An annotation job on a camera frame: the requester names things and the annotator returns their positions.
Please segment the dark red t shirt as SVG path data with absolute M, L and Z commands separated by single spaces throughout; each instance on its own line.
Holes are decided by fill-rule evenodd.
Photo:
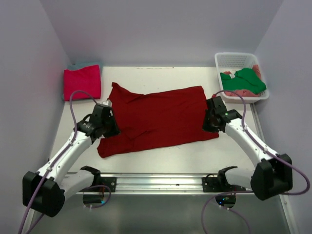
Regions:
M 136 94 L 112 83 L 109 95 L 120 134 L 100 141 L 101 158 L 218 138 L 202 129 L 206 97 L 201 86 Z

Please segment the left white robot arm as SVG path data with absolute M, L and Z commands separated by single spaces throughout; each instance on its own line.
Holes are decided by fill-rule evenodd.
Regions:
M 34 172 L 27 172 L 22 179 L 22 202 L 49 217 L 56 216 L 65 201 L 77 192 L 88 189 L 97 191 L 104 184 L 101 172 L 90 166 L 67 176 L 77 159 L 100 138 L 109 138 L 120 133 L 112 102 L 96 104 L 92 113 L 75 124 L 67 143 L 44 166 Z

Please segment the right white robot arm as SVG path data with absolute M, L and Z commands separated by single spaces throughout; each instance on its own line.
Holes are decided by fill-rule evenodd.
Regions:
M 207 109 L 202 129 L 209 133 L 224 132 L 232 138 L 251 160 L 254 170 L 230 166 L 218 171 L 217 185 L 222 191 L 234 187 L 252 190 L 260 200 L 266 200 L 293 188 L 291 158 L 266 146 L 246 125 L 236 110 L 227 110 L 221 97 L 206 100 Z

